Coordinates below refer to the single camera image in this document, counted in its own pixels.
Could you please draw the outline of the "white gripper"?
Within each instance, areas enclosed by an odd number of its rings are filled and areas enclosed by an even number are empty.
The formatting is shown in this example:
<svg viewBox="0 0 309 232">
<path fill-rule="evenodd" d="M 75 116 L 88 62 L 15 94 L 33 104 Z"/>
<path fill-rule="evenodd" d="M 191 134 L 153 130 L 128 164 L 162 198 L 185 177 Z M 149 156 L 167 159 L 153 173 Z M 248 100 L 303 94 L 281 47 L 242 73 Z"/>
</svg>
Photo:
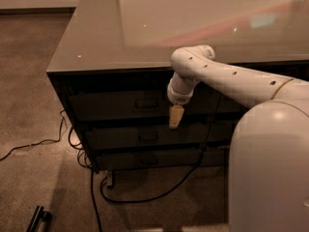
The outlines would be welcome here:
<svg viewBox="0 0 309 232">
<path fill-rule="evenodd" d="M 173 104 L 169 108 L 169 128 L 176 129 L 184 114 L 182 105 L 190 102 L 195 87 L 200 83 L 199 80 L 190 77 L 183 77 L 174 72 L 167 86 L 168 100 Z"/>
</svg>

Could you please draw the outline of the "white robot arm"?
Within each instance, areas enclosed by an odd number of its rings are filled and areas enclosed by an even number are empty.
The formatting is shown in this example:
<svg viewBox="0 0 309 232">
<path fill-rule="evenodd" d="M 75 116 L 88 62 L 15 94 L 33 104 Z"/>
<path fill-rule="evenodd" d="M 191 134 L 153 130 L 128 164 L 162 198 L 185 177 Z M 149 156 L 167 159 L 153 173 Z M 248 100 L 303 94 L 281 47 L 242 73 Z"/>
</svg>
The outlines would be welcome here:
<svg viewBox="0 0 309 232">
<path fill-rule="evenodd" d="M 208 45 L 175 50 L 171 67 L 170 128 L 200 82 L 247 109 L 230 146 L 230 232 L 309 232 L 309 84 L 218 63 Z"/>
</svg>

